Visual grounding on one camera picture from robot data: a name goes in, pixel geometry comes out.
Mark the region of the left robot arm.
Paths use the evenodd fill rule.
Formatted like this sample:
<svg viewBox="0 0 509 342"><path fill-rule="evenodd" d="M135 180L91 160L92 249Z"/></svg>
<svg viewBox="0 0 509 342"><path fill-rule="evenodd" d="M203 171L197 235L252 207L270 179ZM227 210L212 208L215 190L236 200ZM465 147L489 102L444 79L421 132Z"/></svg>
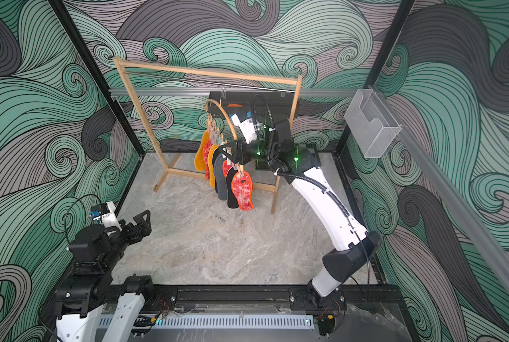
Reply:
<svg viewBox="0 0 509 342"><path fill-rule="evenodd" d="M120 220L116 226L93 224L70 243L73 271L56 289L55 315L58 341L94 341L103 309L110 296L112 272L125 250L152 232L151 213ZM141 309L153 297L150 276L133 275L120 286L114 316L104 341L127 341Z"/></svg>

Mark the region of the black insole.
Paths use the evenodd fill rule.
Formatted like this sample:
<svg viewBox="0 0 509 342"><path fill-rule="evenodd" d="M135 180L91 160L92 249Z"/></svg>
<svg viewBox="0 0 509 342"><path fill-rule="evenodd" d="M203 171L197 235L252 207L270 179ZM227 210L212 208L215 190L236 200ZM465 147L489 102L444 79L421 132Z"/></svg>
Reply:
<svg viewBox="0 0 509 342"><path fill-rule="evenodd" d="M226 184L227 184L227 206L230 209L237 209L239 204L237 202L237 198L232 190L232 181L234 176L237 174L237 171L234 168L230 168L227 172L226 176Z"/></svg>

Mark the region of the curved wooden clip hanger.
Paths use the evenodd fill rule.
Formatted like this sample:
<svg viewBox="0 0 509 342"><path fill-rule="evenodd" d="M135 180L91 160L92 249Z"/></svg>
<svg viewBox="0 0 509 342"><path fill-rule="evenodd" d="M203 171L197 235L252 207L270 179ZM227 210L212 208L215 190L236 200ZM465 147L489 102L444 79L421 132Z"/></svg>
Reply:
<svg viewBox="0 0 509 342"><path fill-rule="evenodd" d="M226 110L222 106L222 102L219 102L219 101L216 101L216 100L213 100L213 99L208 99L206 104L205 104L205 110L206 110L207 113L209 112L210 104L215 106L220 111L220 113L222 114L223 118L227 122L227 125L230 128L230 131L232 133L232 136L233 136L234 140L237 141L238 140L237 133L236 133L236 131L234 129L232 121L230 120L230 117L228 116Z"/></svg>

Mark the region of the red patterned insole front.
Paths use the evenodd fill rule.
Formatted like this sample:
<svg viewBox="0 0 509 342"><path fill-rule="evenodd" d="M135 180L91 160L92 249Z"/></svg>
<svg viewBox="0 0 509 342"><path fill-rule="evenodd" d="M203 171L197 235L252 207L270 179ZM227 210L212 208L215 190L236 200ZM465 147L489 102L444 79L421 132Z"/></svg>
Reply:
<svg viewBox="0 0 509 342"><path fill-rule="evenodd" d="M241 211L253 210L253 184L248 172L237 172L232 181L232 190L235 194L235 197L237 198L237 202Z"/></svg>

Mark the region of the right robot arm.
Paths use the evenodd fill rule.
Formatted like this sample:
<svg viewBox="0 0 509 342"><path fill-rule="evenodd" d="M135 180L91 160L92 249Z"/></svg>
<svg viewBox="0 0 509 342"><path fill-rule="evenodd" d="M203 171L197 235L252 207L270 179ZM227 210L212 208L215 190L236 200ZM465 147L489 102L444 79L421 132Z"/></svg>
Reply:
<svg viewBox="0 0 509 342"><path fill-rule="evenodd" d="M323 256L321 271L307 285L310 304L324 308L335 290L370 263L381 246L381 235L369 232L349 212L327 182L317 157L294 143L288 120L263 123L233 117L227 123L234 139L220 145L222 154L238 166L264 158L268 168L302 195L324 225L334 249Z"/></svg>

